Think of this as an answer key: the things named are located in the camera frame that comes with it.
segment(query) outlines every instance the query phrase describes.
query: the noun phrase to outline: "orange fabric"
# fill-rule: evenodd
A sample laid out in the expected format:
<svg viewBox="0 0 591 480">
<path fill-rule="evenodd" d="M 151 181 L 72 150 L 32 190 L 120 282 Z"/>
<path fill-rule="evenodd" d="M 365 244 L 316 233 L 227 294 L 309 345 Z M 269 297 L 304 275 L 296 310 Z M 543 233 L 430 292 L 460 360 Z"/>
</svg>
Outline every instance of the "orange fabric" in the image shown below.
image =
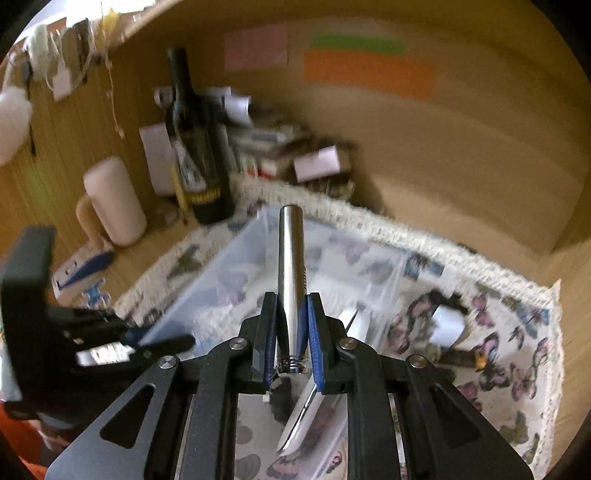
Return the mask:
<svg viewBox="0 0 591 480">
<path fill-rule="evenodd" d="M 304 78 L 311 83 L 361 87 L 429 100 L 435 90 L 437 70 L 410 56 L 313 49 L 304 52 Z"/>
<path fill-rule="evenodd" d="M 6 415 L 0 403 L 0 430 L 6 437 L 12 450 L 38 480 L 45 478 L 45 467 L 35 465 L 39 461 L 43 440 L 33 426 L 26 421 L 13 420 Z"/>
<path fill-rule="evenodd" d="M 45 474 L 47 473 L 46 467 L 41 465 L 33 465 L 32 463 L 29 463 L 26 460 L 22 460 L 22 462 L 31 471 L 31 473 L 35 476 L 37 480 L 45 480 Z"/>
</svg>

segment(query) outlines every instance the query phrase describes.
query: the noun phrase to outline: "metal cylinder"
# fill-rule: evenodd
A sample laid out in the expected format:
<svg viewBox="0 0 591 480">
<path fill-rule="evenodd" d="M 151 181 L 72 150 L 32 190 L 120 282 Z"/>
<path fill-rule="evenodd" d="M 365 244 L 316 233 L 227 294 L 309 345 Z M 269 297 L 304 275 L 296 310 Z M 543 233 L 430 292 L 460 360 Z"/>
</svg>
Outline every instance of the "metal cylinder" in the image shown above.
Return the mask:
<svg viewBox="0 0 591 480">
<path fill-rule="evenodd" d="M 277 364 L 279 373 L 304 373 L 308 345 L 304 214 L 285 205 L 279 215 Z"/>
</svg>

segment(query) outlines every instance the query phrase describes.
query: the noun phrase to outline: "wine bottle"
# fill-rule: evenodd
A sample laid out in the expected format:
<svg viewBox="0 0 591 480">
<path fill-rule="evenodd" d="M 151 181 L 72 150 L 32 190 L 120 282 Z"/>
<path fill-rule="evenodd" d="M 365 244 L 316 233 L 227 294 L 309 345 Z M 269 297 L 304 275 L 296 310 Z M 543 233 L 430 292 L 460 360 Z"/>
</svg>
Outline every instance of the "wine bottle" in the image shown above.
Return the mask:
<svg viewBox="0 0 591 480">
<path fill-rule="evenodd" d="M 185 196 L 200 223 L 225 220 L 234 213 L 234 204 L 217 139 L 215 110 L 207 97 L 194 92 L 184 48 L 168 49 L 168 65 L 174 97 L 166 129 Z"/>
</svg>

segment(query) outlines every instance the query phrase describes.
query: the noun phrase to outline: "bottle label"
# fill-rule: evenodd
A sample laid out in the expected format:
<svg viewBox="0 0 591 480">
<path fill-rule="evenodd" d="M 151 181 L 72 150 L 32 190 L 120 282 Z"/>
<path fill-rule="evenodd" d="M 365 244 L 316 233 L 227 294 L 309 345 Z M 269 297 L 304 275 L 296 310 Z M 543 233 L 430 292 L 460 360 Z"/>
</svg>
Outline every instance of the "bottle label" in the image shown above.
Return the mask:
<svg viewBox="0 0 591 480">
<path fill-rule="evenodd" d="M 222 196 L 215 159 L 207 132 L 194 128 L 172 141 L 183 190 L 194 205 L 210 203 Z"/>
</svg>

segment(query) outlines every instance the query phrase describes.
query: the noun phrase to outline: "pink sticky note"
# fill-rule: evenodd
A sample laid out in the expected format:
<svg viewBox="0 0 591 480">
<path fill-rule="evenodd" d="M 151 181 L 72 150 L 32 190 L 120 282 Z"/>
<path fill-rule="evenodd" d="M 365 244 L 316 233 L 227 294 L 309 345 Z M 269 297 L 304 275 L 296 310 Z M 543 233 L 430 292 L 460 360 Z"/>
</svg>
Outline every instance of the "pink sticky note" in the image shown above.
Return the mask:
<svg viewBox="0 0 591 480">
<path fill-rule="evenodd" d="M 287 27 L 277 24 L 226 33 L 224 65 L 226 71 L 287 65 Z"/>
</svg>

